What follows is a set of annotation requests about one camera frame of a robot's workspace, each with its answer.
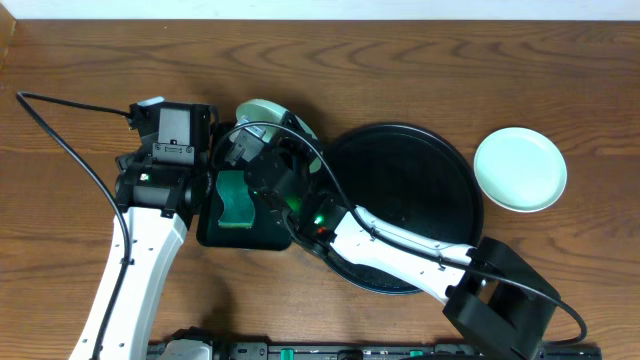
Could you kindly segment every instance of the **white wall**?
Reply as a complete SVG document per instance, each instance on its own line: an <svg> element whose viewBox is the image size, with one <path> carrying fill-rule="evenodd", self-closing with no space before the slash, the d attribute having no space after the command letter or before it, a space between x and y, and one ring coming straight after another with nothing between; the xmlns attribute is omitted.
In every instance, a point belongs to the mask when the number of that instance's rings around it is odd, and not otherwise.
<svg viewBox="0 0 640 360"><path fill-rule="evenodd" d="M640 20L640 0L0 0L16 19Z"/></svg>

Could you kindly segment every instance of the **wooden table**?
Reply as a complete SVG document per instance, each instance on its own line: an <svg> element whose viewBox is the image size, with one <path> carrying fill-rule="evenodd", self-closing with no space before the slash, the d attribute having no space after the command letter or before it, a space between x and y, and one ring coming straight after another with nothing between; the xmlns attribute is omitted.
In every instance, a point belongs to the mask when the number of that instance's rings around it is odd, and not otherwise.
<svg viewBox="0 0 640 360"><path fill-rule="evenodd" d="M283 104L325 140L375 122L433 130L471 160L506 126L549 136L568 185L517 214L485 201L507 242L586 319L607 360L640 357L640 24L583 22L19 21L0 72L0 357L66 358L98 287L113 214L31 121L18 90L126 109L163 95ZM123 119L37 104L107 184L139 140ZM273 341L458 339L425 294L356 288L292 246L204 248L191 231L153 339L191 325ZM548 338L574 336L560 312Z"/></svg>

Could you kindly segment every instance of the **plate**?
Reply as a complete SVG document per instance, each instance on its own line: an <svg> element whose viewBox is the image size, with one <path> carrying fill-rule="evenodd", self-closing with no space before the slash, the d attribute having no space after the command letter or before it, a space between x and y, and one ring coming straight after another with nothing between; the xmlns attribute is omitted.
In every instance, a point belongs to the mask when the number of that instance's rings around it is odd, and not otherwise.
<svg viewBox="0 0 640 360"><path fill-rule="evenodd" d="M478 184L496 204L517 212L535 212L555 203L567 183L560 150L544 135L506 128L489 135L473 161Z"/></svg>

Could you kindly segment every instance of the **round black tray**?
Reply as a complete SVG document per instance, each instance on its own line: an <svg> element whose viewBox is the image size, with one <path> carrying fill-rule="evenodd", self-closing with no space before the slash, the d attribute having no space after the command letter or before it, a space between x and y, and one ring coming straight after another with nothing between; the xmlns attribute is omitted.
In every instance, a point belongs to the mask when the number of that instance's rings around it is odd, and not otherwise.
<svg viewBox="0 0 640 360"><path fill-rule="evenodd" d="M475 246L480 240L480 188L466 160L438 135L409 125L372 125L342 136L325 150L325 157L351 202L380 219L450 243ZM333 252L326 262L347 281L368 290L420 292Z"/></svg>

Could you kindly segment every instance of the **green sponge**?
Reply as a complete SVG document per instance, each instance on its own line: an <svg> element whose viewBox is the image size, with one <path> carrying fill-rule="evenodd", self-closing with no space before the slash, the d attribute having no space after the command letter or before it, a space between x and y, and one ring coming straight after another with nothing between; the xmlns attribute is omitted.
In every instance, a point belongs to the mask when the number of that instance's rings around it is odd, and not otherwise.
<svg viewBox="0 0 640 360"><path fill-rule="evenodd" d="M244 171L228 170L218 173L216 190L224 204L224 211L218 220L221 228L250 228L256 218L249 188L244 182Z"/></svg>

